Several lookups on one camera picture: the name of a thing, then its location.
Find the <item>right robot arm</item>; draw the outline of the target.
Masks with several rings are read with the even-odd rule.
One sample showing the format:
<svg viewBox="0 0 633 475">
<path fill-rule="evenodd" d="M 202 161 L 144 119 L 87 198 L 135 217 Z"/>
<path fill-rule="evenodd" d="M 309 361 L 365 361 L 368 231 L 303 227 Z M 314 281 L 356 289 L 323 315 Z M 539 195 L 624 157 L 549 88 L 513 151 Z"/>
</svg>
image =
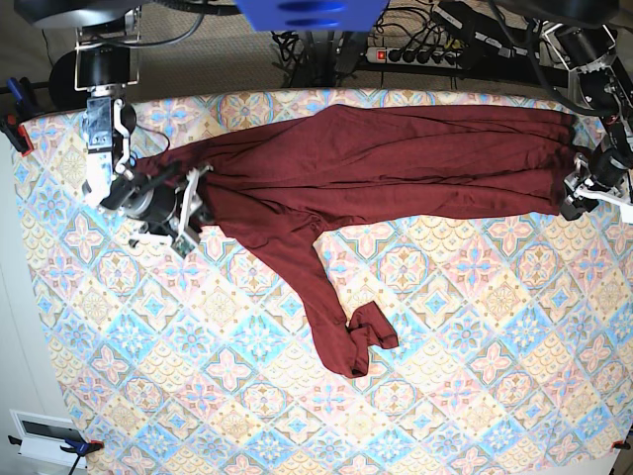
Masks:
<svg viewBox="0 0 633 475">
<path fill-rule="evenodd" d="M 139 125 L 127 102 L 138 82 L 140 8 L 100 12 L 98 22 L 76 31 L 74 87 L 88 94 L 81 136 L 87 147 L 85 203 L 99 212 L 118 212 L 138 223 L 129 245 L 169 246 L 180 257 L 201 240 L 209 210 L 198 194 L 210 165 L 181 174 L 177 164 L 149 176 L 137 170 L 132 134 Z"/>
</svg>

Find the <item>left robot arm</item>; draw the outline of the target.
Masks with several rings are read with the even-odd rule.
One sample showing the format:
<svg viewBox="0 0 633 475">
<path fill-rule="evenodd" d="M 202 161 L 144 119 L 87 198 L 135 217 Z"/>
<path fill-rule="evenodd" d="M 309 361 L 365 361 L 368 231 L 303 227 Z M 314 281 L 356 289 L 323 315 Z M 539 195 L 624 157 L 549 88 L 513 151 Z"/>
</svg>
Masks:
<svg viewBox="0 0 633 475">
<path fill-rule="evenodd" d="M 574 113 L 599 118 L 605 136 L 590 154 L 577 152 L 564 180 L 561 214 L 568 221 L 601 201 L 632 223 L 632 79 L 617 54 L 618 1 L 490 1 L 508 39 L 527 50 L 541 86 Z M 536 57 L 545 43 L 568 73 L 567 93 L 549 83 Z"/>
</svg>

